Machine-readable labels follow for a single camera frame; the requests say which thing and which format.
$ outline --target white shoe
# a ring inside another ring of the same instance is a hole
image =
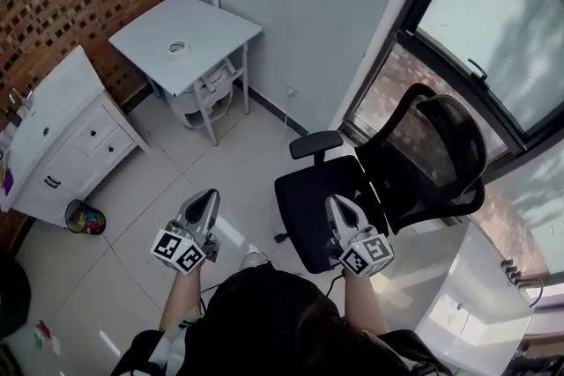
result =
[[[266,260],[267,260],[266,256],[263,253],[261,253],[253,245],[249,245],[249,251],[247,252],[247,255],[245,255],[245,258],[243,259],[243,262],[241,264],[241,269],[257,267],[259,265],[262,265],[263,263],[266,263]]]

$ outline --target forearm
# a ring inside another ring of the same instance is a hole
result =
[[[388,332],[369,277],[345,272],[345,320],[349,326],[374,335]]]
[[[200,310],[200,272],[199,265],[187,276],[177,274],[168,294],[167,305],[160,318],[159,330],[166,331],[178,323],[186,312],[193,308]]]

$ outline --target white cube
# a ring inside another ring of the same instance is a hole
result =
[[[394,259],[394,253],[383,233],[353,241],[339,260],[355,276],[372,276]]]
[[[195,241],[164,229],[159,230],[152,243],[151,254],[184,275],[189,274],[205,259],[204,252]]]

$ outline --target purple object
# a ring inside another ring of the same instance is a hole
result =
[[[6,170],[6,177],[4,178],[4,192],[6,195],[10,193],[11,187],[14,185],[14,176],[11,175],[10,168]]]

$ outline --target chair seat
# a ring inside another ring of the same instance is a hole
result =
[[[274,182],[280,215],[306,269],[313,274],[331,268],[325,245],[331,237],[325,200],[341,195],[355,201],[379,232],[387,231],[385,216],[359,162],[340,157],[290,173]]]

